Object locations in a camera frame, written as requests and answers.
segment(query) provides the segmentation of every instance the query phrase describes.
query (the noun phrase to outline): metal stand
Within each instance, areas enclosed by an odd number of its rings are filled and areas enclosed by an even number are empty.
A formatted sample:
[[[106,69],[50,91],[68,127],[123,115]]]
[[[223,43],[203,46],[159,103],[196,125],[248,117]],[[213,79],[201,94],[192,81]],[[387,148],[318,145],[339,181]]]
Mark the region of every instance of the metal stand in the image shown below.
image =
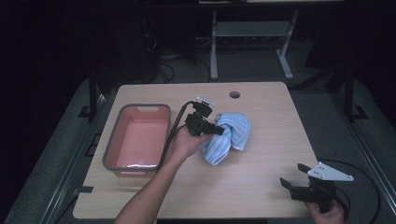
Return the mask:
[[[344,112],[349,121],[353,122],[354,119],[368,119],[367,114],[361,108],[356,106],[358,114],[353,114],[353,85],[354,85],[354,67],[348,67],[346,71],[346,86],[344,94]]]
[[[217,21],[216,11],[214,11],[212,21],[212,50],[210,52],[210,78],[212,80],[219,78],[218,59],[216,55],[217,36],[285,36],[285,42],[281,49],[276,50],[276,55],[286,79],[293,79],[293,74],[290,71],[285,55],[298,12],[298,10],[293,12],[290,21]]]
[[[90,106],[83,106],[81,111],[79,112],[79,118],[89,118],[88,122],[91,122],[96,115],[97,112],[97,103],[96,103],[96,82],[95,82],[95,74],[93,71],[90,73],[90,77],[88,78],[88,84],[90,88]]]

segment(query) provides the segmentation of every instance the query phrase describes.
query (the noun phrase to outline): white metal frame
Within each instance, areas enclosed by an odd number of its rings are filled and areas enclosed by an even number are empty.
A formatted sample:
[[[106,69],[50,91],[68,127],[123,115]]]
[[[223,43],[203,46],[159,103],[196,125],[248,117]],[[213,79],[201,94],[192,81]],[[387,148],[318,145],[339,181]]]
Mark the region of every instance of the white metal frame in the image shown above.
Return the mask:
[[[276,50],[283,73],[286,79],[293,79],[286,51],[288,50],[298,10],[293,11],[290,21],[217,21],[216,11],[212,21],[212,50],[210,52],[210,78],[217,80],[218,59],[216,55],[217,36],[284,36],[285,42],[281,49]]]

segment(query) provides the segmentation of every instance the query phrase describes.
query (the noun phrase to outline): blue towel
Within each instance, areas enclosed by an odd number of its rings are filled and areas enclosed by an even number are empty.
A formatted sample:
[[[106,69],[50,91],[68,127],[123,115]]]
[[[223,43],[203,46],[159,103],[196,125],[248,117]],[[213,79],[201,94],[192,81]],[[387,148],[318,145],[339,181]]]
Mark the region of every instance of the blue towel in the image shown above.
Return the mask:
[[[244,150],[251,127],[248,117],[243,113],[220,113],[216,115],[215,122],[224,128],[223,135],[214,134],[201,145],[205,160],[212,165],[219,164],[231,147]]]

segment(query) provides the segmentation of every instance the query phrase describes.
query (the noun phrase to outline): table top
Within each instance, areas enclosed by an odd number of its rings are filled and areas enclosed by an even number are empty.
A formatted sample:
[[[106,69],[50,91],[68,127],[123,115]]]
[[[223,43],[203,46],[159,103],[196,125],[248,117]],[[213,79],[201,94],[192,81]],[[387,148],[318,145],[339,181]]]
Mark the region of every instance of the table top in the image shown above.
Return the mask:
[[[240,97],[230,97],[238,91]],[[217,166],[201,150],[180,167],[158,218],[306,217],[303,203],[293,201],[281,187],[283,177],[304,186],[307,175],[297,163],[313,167],[317,160],[286,85],[282,82],[154,84],[122,86],[109,113],[74,209],[76,218],[114,218],[148,178],[118,177],[102,164],[117,115],[128,104],[166,104],[172,124],[180,108],[202,95],[216,106],[208,121],[221,112],[243,112],[252,126],[244,151],[230,150]],[[188,108],[181,119],[184,123]]]

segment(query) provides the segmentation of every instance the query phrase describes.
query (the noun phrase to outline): human arm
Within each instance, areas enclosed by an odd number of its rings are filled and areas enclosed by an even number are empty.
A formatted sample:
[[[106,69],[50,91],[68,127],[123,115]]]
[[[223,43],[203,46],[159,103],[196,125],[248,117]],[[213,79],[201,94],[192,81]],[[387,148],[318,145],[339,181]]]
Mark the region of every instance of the human arm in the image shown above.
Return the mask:
[[[124,205],[115,223],[154,223],[166,192],[169,190],[181,164],[207,140],[209,135],[191,136],[186,127],[174,138],[173,150],[168,161],[136,195]]]
[[[304,203],[315,224],[343,224],[344,211],[339,203],[332,201],[330,211],[321,214],[316,203]]]

